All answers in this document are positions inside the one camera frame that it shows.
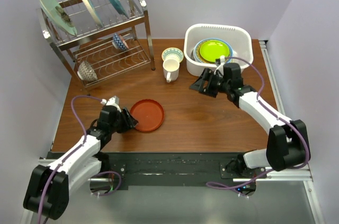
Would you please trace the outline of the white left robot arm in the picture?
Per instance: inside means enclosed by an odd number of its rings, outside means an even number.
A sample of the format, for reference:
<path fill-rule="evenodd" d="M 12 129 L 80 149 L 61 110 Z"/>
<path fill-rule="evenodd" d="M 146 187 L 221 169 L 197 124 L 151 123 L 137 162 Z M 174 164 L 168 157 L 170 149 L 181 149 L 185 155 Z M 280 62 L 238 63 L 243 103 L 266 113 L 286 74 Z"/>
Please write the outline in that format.
<path fill-rule="evenodd" d="M 38 165 L 33 169 L 23 207 L 41 217 L 59 219 L 73 192 L 93 176 L 108 175 L 109 163 L 98 158 L 97 154 L 112 135 L 133 129 L 137 123 L 126 108 L 117 105 L 102 107 L 99 118 L 68 152 L 47 166 Z"/>

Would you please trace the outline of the white fluted bottom plate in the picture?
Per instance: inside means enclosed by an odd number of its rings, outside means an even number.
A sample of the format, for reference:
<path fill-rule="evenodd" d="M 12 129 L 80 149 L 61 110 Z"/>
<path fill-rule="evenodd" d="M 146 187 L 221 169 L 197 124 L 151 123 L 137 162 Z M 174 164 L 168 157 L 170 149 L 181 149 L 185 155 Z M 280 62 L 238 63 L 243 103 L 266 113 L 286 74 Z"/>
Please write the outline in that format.
<path fill-rule="evenodd" d="M 191 59 L 194 60 L 194 61 L 197 61 L 197 59 L 195 57 L 194 49 L 192 49 L 192 52 L 191 52 Z"/>

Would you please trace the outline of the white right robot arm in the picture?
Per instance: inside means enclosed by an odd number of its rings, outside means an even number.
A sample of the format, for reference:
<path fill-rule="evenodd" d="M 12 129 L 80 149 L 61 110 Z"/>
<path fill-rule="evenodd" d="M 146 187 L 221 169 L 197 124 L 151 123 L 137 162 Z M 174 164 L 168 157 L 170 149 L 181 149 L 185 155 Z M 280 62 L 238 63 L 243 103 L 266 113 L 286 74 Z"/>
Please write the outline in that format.
<path fill-rule="evenodd" d="M 265 102 L 259 92 L 243 82 L 237 63 L 223 64 L 216 70 L 206 68 L 190 86 L 203 95 L 216 97 L 224 93 L 235 106 L 249 114 L 267 133 L 267 147 L 244 153 L 236 172 L 247 178 L 255 168 L 270 166 L 274 171 L 297 169 L 311 158 L 307 127 L 292 120 Z"/>

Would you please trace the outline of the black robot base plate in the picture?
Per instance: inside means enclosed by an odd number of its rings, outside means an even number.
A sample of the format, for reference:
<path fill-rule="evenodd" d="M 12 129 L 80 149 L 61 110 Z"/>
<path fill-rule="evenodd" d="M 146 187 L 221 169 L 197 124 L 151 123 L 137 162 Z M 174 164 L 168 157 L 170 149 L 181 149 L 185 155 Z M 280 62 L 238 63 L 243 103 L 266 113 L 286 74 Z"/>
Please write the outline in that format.
<path fill-rule="evenodd" d="M 241 153 L 99 153 L 102 171 L 120 174 L 114 184 L 131 186 L 205 186 L 214 181 L 229 186 L 251 179 L 261 170 L 246 168 Z"/>

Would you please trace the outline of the red plate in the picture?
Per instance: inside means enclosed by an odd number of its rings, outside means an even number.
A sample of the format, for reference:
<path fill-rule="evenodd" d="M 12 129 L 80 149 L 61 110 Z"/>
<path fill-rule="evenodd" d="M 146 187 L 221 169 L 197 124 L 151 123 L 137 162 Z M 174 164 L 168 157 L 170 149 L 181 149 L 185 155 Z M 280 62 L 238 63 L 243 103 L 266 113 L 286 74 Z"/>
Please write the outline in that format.
<path fill-rule="evenodd" d="M 130 109 L 130 113 L 138 121 L 135 128 L 141 132 L 151 132 L 158 129 L 165 119 L 162 105 L 152 99 L 136 102 Z"/>

